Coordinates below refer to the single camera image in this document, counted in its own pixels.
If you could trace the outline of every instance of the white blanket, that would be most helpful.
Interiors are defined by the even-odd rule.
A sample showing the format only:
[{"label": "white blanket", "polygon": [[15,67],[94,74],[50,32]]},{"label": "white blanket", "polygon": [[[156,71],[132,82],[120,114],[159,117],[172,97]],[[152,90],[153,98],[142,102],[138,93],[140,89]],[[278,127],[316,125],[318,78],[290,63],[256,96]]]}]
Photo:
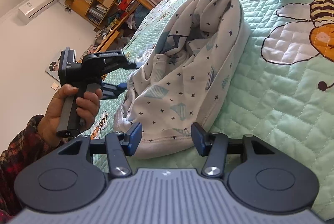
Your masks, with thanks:
[{"label": "white blanket", "polygon": [[178,8],[145,65],[129,76],[115,114],[115,131],[142,123],[135,156],[187,149],[193,122],[211,127],[250,32],[239,0],[188,0]]}]

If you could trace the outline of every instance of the red plaid shirt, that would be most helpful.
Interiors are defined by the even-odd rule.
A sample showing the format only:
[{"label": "red plaid shirt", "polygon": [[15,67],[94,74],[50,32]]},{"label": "red plaid shirt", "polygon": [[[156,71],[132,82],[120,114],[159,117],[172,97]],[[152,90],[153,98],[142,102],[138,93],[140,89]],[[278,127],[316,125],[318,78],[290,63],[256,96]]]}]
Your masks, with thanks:
[{"label": "red plaid shirt", "polygon": [[34,116],[0,157],[0,224],[6,223],[22,209],[14,193],[14,181],[26,166],[53,150],[37,133],[42,115]]}]

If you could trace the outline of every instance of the cartoon bee print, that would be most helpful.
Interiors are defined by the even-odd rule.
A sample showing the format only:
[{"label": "cartoon bee print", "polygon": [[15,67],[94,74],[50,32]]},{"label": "cartoon bee print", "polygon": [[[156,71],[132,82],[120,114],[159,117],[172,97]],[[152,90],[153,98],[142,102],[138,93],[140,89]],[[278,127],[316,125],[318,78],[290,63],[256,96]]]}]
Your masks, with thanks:
[{"label": "cartoon bee print", "polygon": [[[279,8],[280,17],[295,19],[276,27],[263,41],[261,56],[267,62],[292,65],[322,55],[334,62],[334,1],[314,0],[312,3],[289,3]],[[333,87],[324,81],[318,88]]]},{"label": "cartoon bee print", "polygon": [[95,123],[93,130],[91,132],[91,139],[98,139],[100,137],[101,131],[105,129],[108,122],[108,115],[106,111],[103,111],[100,120]]}]

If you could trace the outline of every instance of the quilted bedspread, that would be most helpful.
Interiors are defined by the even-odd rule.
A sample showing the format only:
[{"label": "quilted bedspread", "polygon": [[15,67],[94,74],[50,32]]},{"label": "quilted bedspread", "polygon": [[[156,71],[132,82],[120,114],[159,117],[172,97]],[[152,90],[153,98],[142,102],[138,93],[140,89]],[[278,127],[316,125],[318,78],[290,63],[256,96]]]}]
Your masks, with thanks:
[{"label": "quilted bedspread", "polygon": [[[163,0],[126,48],[131,58],[152,48],[164,26],[186,0]],[[212,132],[232,138],[254,134],[309,167],[320,192],[313,209],[334,217],[334,10],[333,0],[259,0],[242,3],[252,33]],[[106,82],[125,82],[129,71],[110,73]],[[124,95],[103,101],[89,134],[104,137]],[[196,167],[205,158],[194,148],[148,160],[136,167]],[[95,164],[106,169],[106,157]]]}]

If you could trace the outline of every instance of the gripper handle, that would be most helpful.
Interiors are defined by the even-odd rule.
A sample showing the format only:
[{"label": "gripper handle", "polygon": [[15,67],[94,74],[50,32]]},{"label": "gripper handle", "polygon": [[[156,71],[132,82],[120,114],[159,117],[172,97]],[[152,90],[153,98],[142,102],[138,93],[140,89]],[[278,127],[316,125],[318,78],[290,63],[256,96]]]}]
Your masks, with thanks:
[{"label": "gripper handle", "polygon": [[80,128],[84,126],[85,121],[76,113],[76,98],[82,98],[85,91],[94,93],[98,88],[101,88],[100,84],[76,83],[72,85],[79,88],[79,91],[74,96],[65,99],[56,133],[58,137],[76,137],[81,133]]}]

